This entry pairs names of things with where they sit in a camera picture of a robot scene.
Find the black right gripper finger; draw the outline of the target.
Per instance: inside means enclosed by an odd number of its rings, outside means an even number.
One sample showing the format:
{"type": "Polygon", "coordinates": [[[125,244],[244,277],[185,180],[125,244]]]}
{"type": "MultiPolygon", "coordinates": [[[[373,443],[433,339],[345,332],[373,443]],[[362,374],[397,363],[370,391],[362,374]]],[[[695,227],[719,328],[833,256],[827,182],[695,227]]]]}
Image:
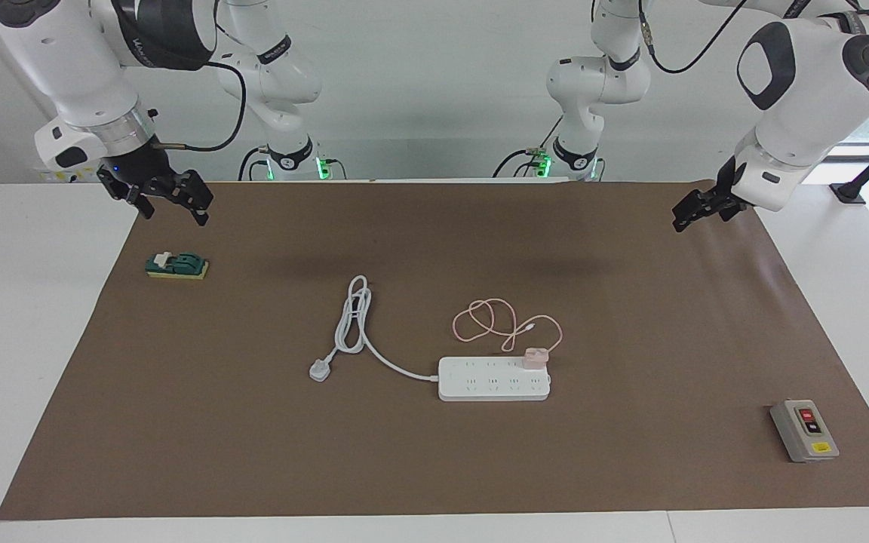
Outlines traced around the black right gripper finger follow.
{"type": "Polygon", "coordinates": [[[132,186],[130,183],[118,181],[112,175],[112,172],[105,167],[100,167],[97,170],[97,178],[99,178],[101,185],[107,190],[111,198],[134,206],[143,219],[151,219],[154,216],[155,208],[149,202],[147,196],[143,195],[139,186],[132,186]]]}
{"type": "Polygon", "coordinates": [[[196,223],[202,227],[208,221],[208,207],[213,203],[213,193],[196,170],[186,170],[171,176],[171,202],[189,210],[196,223]]]}

